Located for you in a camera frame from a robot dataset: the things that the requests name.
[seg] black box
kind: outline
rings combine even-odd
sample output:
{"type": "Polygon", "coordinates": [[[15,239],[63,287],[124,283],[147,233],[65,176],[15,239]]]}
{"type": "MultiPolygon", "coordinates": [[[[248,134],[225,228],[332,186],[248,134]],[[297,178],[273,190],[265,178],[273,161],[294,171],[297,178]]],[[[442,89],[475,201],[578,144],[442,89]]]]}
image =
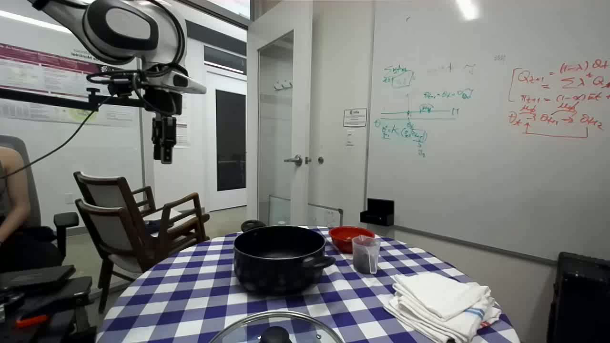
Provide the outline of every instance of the black box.
{"type": "Polygon", "coordinates": [[[610,342],[610,264],[560,254],[549,317],[549,343],[610,342]]]}
{"type": "Polygon", "coordinates": [[[383,199],[368,199],[368,211],[360,212],[360,222],[383,228],[395,226],[395,203],[383,199]]]}

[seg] folded towel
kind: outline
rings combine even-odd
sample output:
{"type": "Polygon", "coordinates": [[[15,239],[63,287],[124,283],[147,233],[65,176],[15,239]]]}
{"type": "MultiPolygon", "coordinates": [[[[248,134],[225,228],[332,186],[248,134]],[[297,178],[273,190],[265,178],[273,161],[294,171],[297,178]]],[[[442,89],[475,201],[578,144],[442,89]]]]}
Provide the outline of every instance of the folded towel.
{"type": "Polygon", "coordinates": [[[395,279],[395,298],[385,310],[400,325],[419,331],[433,342],[473,342],[477,331],[494,325],[501,312],[490,291],[480,285],[459,285],[440,275],[421,273],[395,279]]]}
{"type": "Polygon", "coordinates": [[[463,285],[435,273],[412,277],[400,275],[395,279],[395,285],[406,289],[431,313],[444,321],[463,313],[492,294],[488,287],[477,283],[463,285]]]}

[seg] black pot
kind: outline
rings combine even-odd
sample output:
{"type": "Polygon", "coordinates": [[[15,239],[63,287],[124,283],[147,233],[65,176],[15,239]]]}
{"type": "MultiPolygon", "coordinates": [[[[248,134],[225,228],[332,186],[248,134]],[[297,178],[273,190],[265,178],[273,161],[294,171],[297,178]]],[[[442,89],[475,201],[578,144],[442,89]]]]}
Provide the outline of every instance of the black pot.
{"type": "Polygon", "coordinates": [[[309,230],[267,228],[234,239],[234,277],[248,294],[299,294],[335,264],[309,230]]]}
{"type": "Polygon", "coordinates": [[[250,233],[250,231],[265,230],[265,228],[267,226],[263,222],[250,220],[250,222],[242,224],[242,233],[250,233]]]}

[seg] door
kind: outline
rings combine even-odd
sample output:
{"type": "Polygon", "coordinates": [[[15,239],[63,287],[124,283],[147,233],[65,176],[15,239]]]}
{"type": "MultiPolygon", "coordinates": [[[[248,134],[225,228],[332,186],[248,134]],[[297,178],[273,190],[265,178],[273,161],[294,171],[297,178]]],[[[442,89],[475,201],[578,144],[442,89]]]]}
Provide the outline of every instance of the door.
{"type": "Polygon", "coordinates": [[[246,77],[208,70],[208,211],[246,207],[246,77]]]}
{"type": "Polygon", "coordinates": [[[248,216],[305,226],[313,3],[284,0],[248,31],[248,216]]]}

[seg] table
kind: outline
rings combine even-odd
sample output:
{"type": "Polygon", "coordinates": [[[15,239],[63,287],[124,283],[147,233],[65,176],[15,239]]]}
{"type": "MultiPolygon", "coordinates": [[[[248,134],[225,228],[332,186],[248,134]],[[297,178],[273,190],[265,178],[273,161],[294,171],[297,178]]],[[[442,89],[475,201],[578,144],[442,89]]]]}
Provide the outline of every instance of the table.
{"type": "MultiPolygon", "coordinates": [[[[253,298],[240,291],[233,275],[233,243],[236,235],[208,241],[183,251],[141,275],[109,310],[101,342],[210,342],[229,325],[263,312],[290,310],[309,313],[334,329],[343,342],[429,342],[408,332],[391,317],[381,300],[393,296],[393,277],[440,273],[467,281],[463,273],[419,249],[398,241],[381,241],[375,277],[358,275],[351,256],[334,245],[326,254],[335,266],[324,270],[316,287],[292,298],[253,298]]],[[[518,342],[507,317],[478,332],[475,342],[518,342]]]]}

